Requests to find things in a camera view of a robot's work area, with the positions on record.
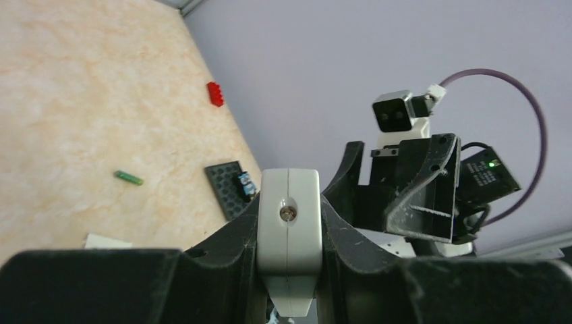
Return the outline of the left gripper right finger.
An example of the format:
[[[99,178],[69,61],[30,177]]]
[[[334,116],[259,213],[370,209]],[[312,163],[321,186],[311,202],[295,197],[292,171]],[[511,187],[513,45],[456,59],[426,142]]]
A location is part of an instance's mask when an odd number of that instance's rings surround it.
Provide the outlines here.
[[[322,199],[320,323],[570,323],[571,268],[560,261],[402,259]]]

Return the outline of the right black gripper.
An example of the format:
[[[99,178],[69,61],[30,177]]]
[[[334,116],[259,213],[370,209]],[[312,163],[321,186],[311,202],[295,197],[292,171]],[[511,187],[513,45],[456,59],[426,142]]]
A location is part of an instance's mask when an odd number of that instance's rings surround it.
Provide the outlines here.
[[[354,227],[450,243],[459,185],[460,139],[452,133],[402,140],[371,152],[370,182],[359,183],[365,144],[348,142],[323,194]]]

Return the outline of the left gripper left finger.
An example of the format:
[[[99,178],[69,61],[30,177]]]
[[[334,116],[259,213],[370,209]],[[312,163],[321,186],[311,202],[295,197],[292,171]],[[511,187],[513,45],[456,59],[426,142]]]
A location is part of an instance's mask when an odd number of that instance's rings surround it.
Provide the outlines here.
[[[189,250],[28,250],[1,268],[2,323],[259,323],[258,204]]]

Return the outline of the white battery cover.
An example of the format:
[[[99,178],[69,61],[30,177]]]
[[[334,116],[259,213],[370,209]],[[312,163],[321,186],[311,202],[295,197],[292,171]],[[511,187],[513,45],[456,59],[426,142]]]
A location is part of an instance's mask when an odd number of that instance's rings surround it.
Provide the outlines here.
[[[132,246],[133,244],[131,242],[125,242],[96,234],[88,234],[84,243],[85,249],[128,249]]]

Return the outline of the green battery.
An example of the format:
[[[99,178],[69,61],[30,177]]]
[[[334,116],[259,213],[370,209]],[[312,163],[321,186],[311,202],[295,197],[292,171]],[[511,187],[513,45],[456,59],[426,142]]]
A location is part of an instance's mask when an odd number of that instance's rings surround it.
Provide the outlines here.
[[[122,170],[115,171],[113,176],[117,179],[123,180],[124,182],[128,182],[136,186],[142,186],[144,184],[144,180],[142,178]]]

